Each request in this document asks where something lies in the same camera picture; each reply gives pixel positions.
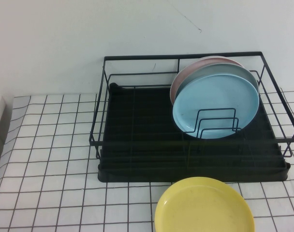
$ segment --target tile grout line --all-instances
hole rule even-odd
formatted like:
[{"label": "tile grout line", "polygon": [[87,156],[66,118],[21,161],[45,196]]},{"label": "tile grout line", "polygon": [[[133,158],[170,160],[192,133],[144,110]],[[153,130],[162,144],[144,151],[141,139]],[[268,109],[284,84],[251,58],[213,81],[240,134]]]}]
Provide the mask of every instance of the tile grout line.
[{"label": "tile grout line", "polygon": [[127,203],[127,209],[128,209],[128,215],[127,215],[127,232],[129,232],[129,208],[130,208],[130,183],[128,182],[128,203]]},{"label": "tile grout line", "polygon": [[271,208],[269,207],[269,203],[268,203],[268,200],[267,200],[267,197],[266,197],[265,190],[263,188],[262,182],[260,182],[260,185],[261,185],[261,188],[262,188],[262,191],[263,191],[263,194],[264,194],[264,198],[265,198],[266,203],[267,203],[267,207],[268,207],[269,213],[270,213],[270,215],[272,217],[272,220],[273,220],[273,223],[274,223],[274,226],[275,226],[275,230],[276,230],[276,232],[278,232],[276,223],[275,223],[274,218],[273,218],[273,215],[272,215]]},{"label": "tile grout line", "polygon": [[[170,185],[152,185],[152,187],[169,187]],[[143,187],[149,187],[149,185],[146,186],[129,186],[129,188],[143,188]],[[106,187],[98,187],[98,188],[86,188],[87,190],[91,190],[91,189],[105,189]],[[108,189],[124,189],[127,188],[127,186],[125,187],[107,187]],[[64,191],[70,191],[70,190],[80,190],[81,188],[74,188],[74,189],[65,189]],[[59,190],[39,190],[39,191],[24,191],[23,193],[30,193],[30,192],[54,192],[54,191],[61,191]],[[0,194],[4,194],[4,193],[18,193],[18,192],[0,192]]]},{"label": "tile grout line", "polygon": [[[42,108],[42,113],[43,113],[44,108],[45,108],[46,100],[47,100],[47,95],[46,95],[45,102],[44,102],[44,105],[43,105],[43,108]],[[35,136],[34,136],[34,139],[33,139],[33,142],[32,142],[32,147],[31,148],[33,148],[33,146],[34,146],[34,142],[35,142],[35,139],[36,139],[36,134],[37,134],[38,129],[39,129],[39,125],[36,128],[36,132],[35,132]],[[31,150],[30,150],[30,153],[29,153],[28,161],[30,160],[30,157],[31,157]],[[13,214],[12,214],[12,218],[11,218],[9,227],[11,227],[12,222],[13,222],[13,218],[14,218],[16,206],[17,206],[17,203],[18,203],[18,199],[19,199],[19,196],[20,196],[21,187],[22,187],[22,184],[23,184],[25,175],[26,175],[27,168],[28,168],[28,164],[26,164],[25,171],[24,171],[24,174],[23,174],[21,183],[20,183],[19,192],[18,192],[18,195],[17,195],[17,199],[16,199],[16,203],[15,203],[15,206],[14,206],[14,210],[13,210]]]},{"label": "tile grout line", "polygon": [[[62,107],[62,103],[63,103],[63,98],[64,98],[64,95],[62,96],[62,100],[61,100],[61,104],[60,104],[60,109],[59,111],[61,111],[61,107]],[[48,164],[49,164],[49,159],[50,159],[50,155],[51,155],[51,150],[52,150],[52,147],[53,147],[53,144],[54,144],[54,139],[55,139],[55,134],[56,134],[56,131],[57,131],[57,125],[56,125],[56,128],[55,128],[55,132],[54,132],[54,135],[52,137],[52,141],[51,141],[51,147],[50,147],[50,150],[49,150],[49,155],[48,155],[48,158],[47,158],[47,164],[46,164],[46,168],[45,168],[45,172],[44,172],[44,177],[43,177],[43,181],[42,181],[42,186],[41,186],[41,191],[40,191],[40,195],[39,195],[39,199],[37,201],[37,205],[36,205],[36,209],[35,209],[35,214],[34,214],[34,219],[33,219],[33,223],[32,223],[32,229],[31,229],[31,232],[33,231],[33,227],[34,227],[34,223],[35,223],[35,220],[36,220],[36,215],[37,215],[37,211],[38,211],[38,207],[39,207],[39,204],[40,204],[40,199],[41,199],[41,195],[42,195],[42,192],[43,192],[43,186],[44,186],[44,182],[45,182],[45,175],[46,175],[46,172],[47,172],[47,168],[48,168]]]},{"label": "tile grout line", "polygon": [[13,148],[12,148],[10,151],[8,151],[8,152],[11,152],[11,153],[10,153],[10,156],[9,156],[9,158],[8,158],[8,161],[11,159],[12,152],[13,152]]},{"label": "tile grout line", "polygon": [[149,182],[149,196],[150,196],[150,219],[151,219],[151,232],[153,232],[153,216],[152,216],[152,199],[151,199],[151,182]]},{"label": "tile grout line", "polygon": [[287,195],[288,195],[288,198],[289,198],[289,201],[290,201],[291,207],[292,207],[293,212],[294,212],[294,206],[293,206],[293,204],[292,204],[291,197],[289,196],[289,193],[288,193],[288,190],[287,190],[287,188],[286,188],[286,185],[284,184],[284,182],[282,182],[282,184],[283,184],[283,186],[284,186],[284,188],[285,188],[285,190],[286,190],[286,193],[287,193]]},{"label": "tile grout line", "polygon": [[[94,111],[95,111],[95,106],[97,104],[97,94],[95,95],[95,102],[94,102]],[[83,202],[82,202],[82,207],[81,207],[81,215],[80,215],[80,222],[79,222],[79,230],[78,232],[81,231],[81,222],[83,220],[83,211],[84,211],[84,204],[85,204],[85,194],[86,194],[86,186],[87,186],[87,178],[88,178],[88,168],[89,168],[89,161],[90,161],[90,153],[91,153],[91,146],[89,146],[89,154],[88,154],[88,161],[87,161],[87,173],[86,173],[86,178],[85,178],[85,185],[84,185],[84,193],[83,193]]]},{"label": "tile grout line", "polygon": [[105,188],[105,204],[104,204],[103,232],[105,232],[106,204],[107,204],[107,183],[106,183],[106,188]]},{"label": "tile grout line", "polygon": [[[77,114],[78,114],[78,107],[79,107],[80,96],[81,95],[79,94],[78,104],[77,104],[77,112],[76,112],[76,116],[75,116],[75,122],[77,120]],[[72,144],[73,144],[73,138],[74,138],[74,131],[75,131],[75,124],[74,124],[74,128],[73,128],[73,135],[72,135],[72,139],[71,139],[71,145],[70,145],[70,150],[69,150],[69,157],[68,157],[68,161],[67,161],[67,165],[66,165],[66,171],[65,171],[65,176],[64,176],[64,180],[63,180],[63,187],[62,187],[61,199],[60,199],[60,205],[59,206],[61,206],[61,204],[62,204],[63,191],[64,191],[64,186],[65,186],[66,175],[67,175],[67,172],[68,172],[68,166],[69,166],[69,161],[70,161],[70,154],[71,154],[71,149],[72,149]],[[61,208],[59,208],[59,210],[58,210],[55,232],[57,232],[57,228],[58,228],[58,221],[59,221],[60,210],[61,210]]]}]

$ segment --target drip tray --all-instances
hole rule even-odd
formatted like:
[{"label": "drip tray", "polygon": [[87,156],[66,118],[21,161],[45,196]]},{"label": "drip tray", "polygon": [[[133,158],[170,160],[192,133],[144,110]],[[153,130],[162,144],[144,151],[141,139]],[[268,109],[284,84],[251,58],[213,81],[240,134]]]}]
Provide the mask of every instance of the drip tray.
[{"label": "drip tray", "polygon": [[[242,131],[225,138],[240,143],[193,145],[172,116],[170,89],[110,85],[98,178],[102,182],[175,182],[206,176],[224,182],[283,181],[290,164],[274,143],[263,104]],[[105,142],[121,145],[108,146]]]}]

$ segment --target dish rack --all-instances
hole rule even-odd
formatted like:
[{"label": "dish rack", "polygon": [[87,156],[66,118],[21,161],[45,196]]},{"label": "dish rack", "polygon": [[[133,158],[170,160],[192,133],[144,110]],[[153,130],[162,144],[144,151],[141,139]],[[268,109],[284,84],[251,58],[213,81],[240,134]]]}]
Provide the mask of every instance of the dish rack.
[{"label": "dish rack", "polygon": [[[170,83],[181,67],[206,56],[237,60],[259,85],[258,112],[243,129],[234,108],[198,111],[232,111],[232,117],[225,118],[232,120],[232,127],[206,129],[235,132],[221,139],[201,139],[200,123],[210,119],[196,121],[194,138],[182,132],[172,116]],[[290,168],[285,158],[293,155],[294,116],[262,52],[109,56],[103,62],[89,142],[100,159],[102,182],[175,182],[191,176],[282,181]]]}]

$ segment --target grid pattern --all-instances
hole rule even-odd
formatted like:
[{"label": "grid pattern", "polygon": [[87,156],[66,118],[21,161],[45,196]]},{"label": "grid pattern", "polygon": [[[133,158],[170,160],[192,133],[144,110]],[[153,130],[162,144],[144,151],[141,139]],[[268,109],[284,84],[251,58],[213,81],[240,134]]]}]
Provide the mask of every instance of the grid pattern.
[{"label": "grid pattern", "polygon": [[[283,94],[294,113],[294,89]],[[155,231],[157,202],[172,183],[98,181],[88,144],[96,98],[15,98],[0,159],[0,232]],[[228,183],[249,204],[257,232],[294,232],[294,155],[286,160],[292,166],[285,182]]]}]

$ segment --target plate rim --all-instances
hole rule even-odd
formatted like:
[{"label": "plate rim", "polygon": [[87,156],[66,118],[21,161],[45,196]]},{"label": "plate rim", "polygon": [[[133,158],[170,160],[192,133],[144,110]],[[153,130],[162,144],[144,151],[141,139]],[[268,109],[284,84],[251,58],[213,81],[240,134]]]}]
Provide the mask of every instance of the plate rim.
[{"label": "plate rim", "polygon": [[[170,87],[170,99],[171,99],[171,103],[172,103],[172,104],[174,104],[175,99],[176,99],[176,95],[175,95],[174,98],[172,98],[172,96],[171,96],[171,93],[172,93],[172,86],[174,85],[174,82],[177,80],[177,78],[178,78],[180,75],[182,75],[182,72],[185,71],[186,69],[191,68],[192,66],[198,65],[198,63],[200,63],[200,62],[203,61],[203,60],[206,60],[206,59],[213,59],[213,58],[221,58],[221,59],[225,59],[225,60],[227,60],[227,61],[232,61],[232,62],[234,62],[236,65],[239,65],[239,66],[241,66],[241,67],[244,68],[244,66],[243,66],[241,63],[239,63],[239,62],[237,62],[237,61],[235,61],[235,60],[233,60],[233,59],[230,59],[230,58],[228,58],[228,57],[222,57],[222,56],[208,56],[208,57],[202,57],[202,58],[199,58],[196,62],[194,62],[194,63],[192,63],[192,64],[190,64],[190,65],[184,67],[182,70],[180,70],[179,73],[177,73],[177,75],[175,76],[174,80],[172,81],[172,84],[171,84],[171,87]],[[188,76],[190,76],[191,74],[193,74],[194,72],[196,72],[196,71],[199,70],[200,68],[202,68],[202,67],[196,68],[196,69],[195,69],[192,73],[190,73]]]},{"label": "plate rim", "polygon": [[[251,78],[251,79],[253,80],[253,83],[250,82],[249,80],[247,80],[247,79],[246,79],[245,77],[243,77],[243,76],[240,76],[240,75],[237,75],[237,74],[234,74],[234,73],[229,73],[229,72],[212,73],[212,74],[208,74],[208,75],[206,75],[206,76],[216,75],[216,74],[231,74],[231,75],[239,76],[239,77],[245,79],[246,81],[248,81],[250,84],[252,84],[252,85],[255,84],[254,88],[255,88],[256,91],[259,93],[259,84],[258,84],[257,80],[255,79],[255,77],[252,75],[252,73],[251,73],[249,70],[245,69],[244,67],[240,67],[239,65],[236,65],[236,64],[232,64],[232,63],[219,63],[219,62],[217,62],[217,63],[206,64],[206,65],[202,66],[201,68],[199,68],[198,70],[196,70],[196,71],[194,71],[193,73],[191,73],[189,76],[187,76],[187,77],[182,81],[182,83],[180,83],[180,85],[179,85],[179,87],[178,87],[178,89],[177,89],[177,91],[176,91],[176,94],[175,94],[175,101],[176,101],[176,98],[178,97],[178,95],[181,93],[182,89],[183,89],[184,87],[187,86],[187,84],[186,84],[183,88],[181,88],[181,86],[183,85],[183,83],[185,83],[185,81],[187,81],[187,80],[189,79],[189,77],[191,77],[192,75],[195,75],[195,73],[197,73],[197,72],[201,72],[202,69],[212,68],[213,66],[219,66],[219,65],[231,66],[231,67],[234,67],[234,68],[237,68],[237,69],[243,71],[244,73],[246,73],[246,74],[249,76],[249,78]],[[196,80],[197,78],[203,78],[203,77],[204,77],[204,76],[198,76],[198,77],[195,77],[193,80]]]}]

